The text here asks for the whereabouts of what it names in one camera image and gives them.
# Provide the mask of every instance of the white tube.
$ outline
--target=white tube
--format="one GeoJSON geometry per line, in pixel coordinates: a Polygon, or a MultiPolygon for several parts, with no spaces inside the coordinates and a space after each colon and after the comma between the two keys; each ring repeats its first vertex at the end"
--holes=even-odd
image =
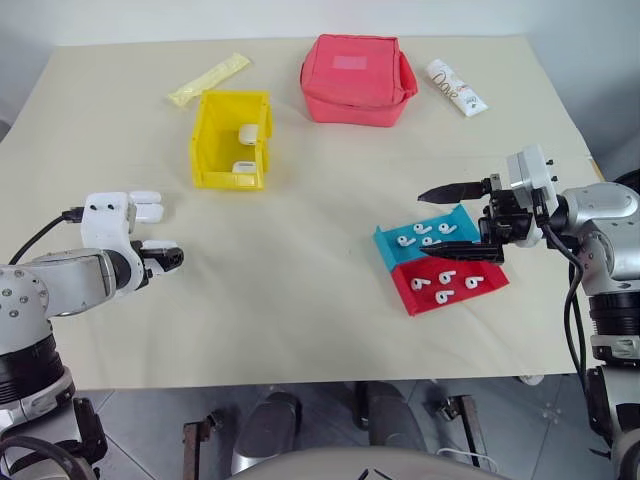
{"type": "Polygon", "coordinates": [[[437,59],[431,62],[426,72],[436,87],[467,117],[472,117],[489,108],[478,94],[442,60],[437,59]]]}

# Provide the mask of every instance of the yellow plastic box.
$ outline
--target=yellow plastic box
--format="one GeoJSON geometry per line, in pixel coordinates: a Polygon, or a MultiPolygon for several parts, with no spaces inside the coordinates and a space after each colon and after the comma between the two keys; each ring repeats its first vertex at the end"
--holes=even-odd
{"type": "Polygon", "coordinates": [[[202,94],[191,138],[193,183],[199,188],[261,190],[269,170],[267,138],[273,128],[268,92],[208,90],[202,94]],[[255,145],[238,140],[240,127],[258,125],[255,145]],[[236,162],[255,162],[255,173],[233,173],[236,162]]]}

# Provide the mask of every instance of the red bag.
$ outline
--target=red bag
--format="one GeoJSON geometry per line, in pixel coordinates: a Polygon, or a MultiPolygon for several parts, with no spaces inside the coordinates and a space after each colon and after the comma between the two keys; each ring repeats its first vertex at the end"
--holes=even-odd
{"type": "Polygon", "coordinates": [[[391,127],[416,78],[395,37],[320,35],[307,54],[300,85],[316,122],[391,127]]]}

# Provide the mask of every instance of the black cable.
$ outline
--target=black cable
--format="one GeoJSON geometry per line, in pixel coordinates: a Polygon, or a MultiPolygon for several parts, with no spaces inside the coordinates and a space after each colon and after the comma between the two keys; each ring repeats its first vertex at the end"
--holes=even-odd
{"type": "Polygon", "coordinates": [[[11,447],[26,448],[50,458],[62,468],[69,480],[89,480],[90,478],[85,475],[78,460],[73,455],[52,443],[33,437],[9,437],[0,442],[0,455],[4,455],[5,451],[11,447]]]}
{"type": "MultiPolygon", "coordinates": [[[[578,256],[578,250],[575,248],[573,250],[573,255],[578,256]]],[[[576,270],[573,263],[569,263],[569,285],[573,282],[573,277],[575,276],[576,270]]],[[[576,319],[576,330],[578,331],[578,345],[580,347],[580,373],[582,378],[587,379],[587,349],[586,349],[586,340],[584,337],[584,328],[582,325],[582,314],[580,313],[580,304],[578,303],[578,296],[574,295],[571,301],[571,305],[573,307],[573,316],[576,319]]]]}
{"type": "Polygon", "coordinates": [[[569,291],[565,297],[564,301],[564,333],[567,338],[567,345],[569,347],[569,353],[571,354],[571,360],[573,361],[573,365],[576,368],[576,372],[578,374],[578,379],[580,380],[580,385],[582,386],[582,391],[586,392],[586,384],[585,384],[585,375],[583,374],[583,370],[586,368],[586,345],[584,340],[584,329],[582,327],[582,322],[576,321],[576,330],[578,332],[578,342],[580,342],[580,358],[576,354],[576,349],[573,344],[573,336],[571,334],[571,307],[573,305],[574,299],[577,303],[576,291],[578,290],[578,286],[580,282],[582,282],[582,277],[584,275],[584,267],[578,257],[576,257],[571,251],[560,241],[558,236],[551,230],[549,225],[543,225],[542,231],[545,234],[545,237],[556,249],[565,256],[567,260],[573,265],[575,268],[575,276],[571,280],[571,285],[569,286],[569,291]]]}
{"type": "Polygon", "coordinates": [[[18,250],[16,252],[16,254],[13,256],[13,258],[11,258],[11,260],[9,261],[9,265],[15,265],[16,263],[18,263],[18,261],[22,258],[22,256],[27,252],[27,250],[29,250],[31,247],[33,247],[33,245],[40,240],[42,237],[44,237],[47,233],[49,233],[49,231],[51,231],[51,229],[53,227],[55,227],[56,225],[58,225],[60,222],[62,222],[64,220],[64,217],[62,215],[60,215],[59,217],[54,218],[53,220],[51,220],[49,223],[47,223],[44,227],[42,227],[42,230],[40,230],[38,233],[36,233],[33,237],[31,237],[29,239],[29,241],[27,241],[27,243],[25,243],[22,248],[20,248],[20,250],[18,250]]]}

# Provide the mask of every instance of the table surface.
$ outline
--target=table surface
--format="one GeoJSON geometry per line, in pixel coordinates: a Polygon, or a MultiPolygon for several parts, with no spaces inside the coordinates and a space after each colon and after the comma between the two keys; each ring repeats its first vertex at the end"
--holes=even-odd
{"type": "MultiPolygon", "coordinates": [[[[2,256],[91,192],[162,192],[183,267],[133,295],[54,320],[79,388],[169,387],[546,374],[571,371],[567,265],[544,245],[506,249],[510,285],[416,317],[372,234],[450,211],[434,186],[480,180],[540,143],[559,189],[598,181],[590,153],[526,40],[401,38],[419,93],[395,127],[311,122],[298,86],[313,39],[58,48],[0,144],[2,256]],[[233,52],[253,65],[220,88],[268,90],[271,171],[262,192],[197,190],[188,143],[197,102],[165,96],[233,52]],[[490,109],[465,118],[423,74],[442,58],[490,109]]],[[[472,217],[483,202],[465,203],[472,217]]],[[[81,247],[77,225],[30,252],[81,247]]],[[[581,295],[583,308],[584,297],[581,295]]],[[[587,334],[591,333],[585,322],[587,334]]]]}

